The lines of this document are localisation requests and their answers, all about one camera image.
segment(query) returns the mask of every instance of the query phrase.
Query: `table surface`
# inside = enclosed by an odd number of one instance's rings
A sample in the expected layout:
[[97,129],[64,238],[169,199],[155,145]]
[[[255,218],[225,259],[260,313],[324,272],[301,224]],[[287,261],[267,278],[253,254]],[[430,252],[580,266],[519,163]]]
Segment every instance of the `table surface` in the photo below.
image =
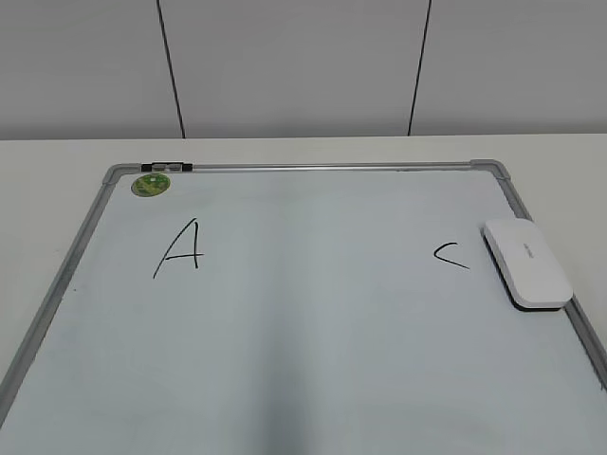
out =
[[607,135],[0,141],[0,376],[117,163],[502,161],[607,344]]

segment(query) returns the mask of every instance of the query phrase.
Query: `green sticker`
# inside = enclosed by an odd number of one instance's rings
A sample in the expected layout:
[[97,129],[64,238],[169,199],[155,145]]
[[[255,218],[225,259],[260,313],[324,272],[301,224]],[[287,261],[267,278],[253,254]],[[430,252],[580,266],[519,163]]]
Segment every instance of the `green sticker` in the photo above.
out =
[[158,196],[171,186],[171,180],[163,173],[148,173],[138,178],[131,186],[133,194],[141,197]]

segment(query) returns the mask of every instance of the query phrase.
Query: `white wall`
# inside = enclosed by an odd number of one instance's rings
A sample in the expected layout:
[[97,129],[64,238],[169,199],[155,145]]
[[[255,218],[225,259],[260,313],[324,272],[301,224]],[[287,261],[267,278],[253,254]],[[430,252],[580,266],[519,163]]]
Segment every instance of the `white wall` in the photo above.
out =
[[427,0],[163,0],[187,137],[406,135]]
[[152,0],[3,0],[0,139],[180,137]]
[[605,0],[433,0],[414,135],[607,131]]
[[[160,0],[187,137],[407,134],[429,0]],[[607,132],[605,0],[433,0],[414,135]],[[0,139],[180,137],[156,0],[4,0]]]

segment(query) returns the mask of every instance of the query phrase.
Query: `whiteboard surface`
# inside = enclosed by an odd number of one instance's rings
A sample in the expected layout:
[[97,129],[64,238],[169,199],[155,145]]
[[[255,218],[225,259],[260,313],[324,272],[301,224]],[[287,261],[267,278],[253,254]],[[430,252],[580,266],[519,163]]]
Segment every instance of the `whiteboard surface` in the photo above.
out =
[[[490,173],[170,177],[117,184],[0,453],[604,452],[567,316],[514,309],[488,256],[482,223],[514,216]],[[153,279],[193,218],[199,268]]]

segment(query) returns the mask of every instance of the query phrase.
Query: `whiteboard eraser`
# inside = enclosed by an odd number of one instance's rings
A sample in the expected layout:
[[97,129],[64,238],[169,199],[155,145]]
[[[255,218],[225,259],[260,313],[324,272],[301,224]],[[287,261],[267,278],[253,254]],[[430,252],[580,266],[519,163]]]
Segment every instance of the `whiteboard eraser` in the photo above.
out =
[[491,220],[483,235],[514,302],[525,310],[558,310],[573,289],[538,227],[523,218]]

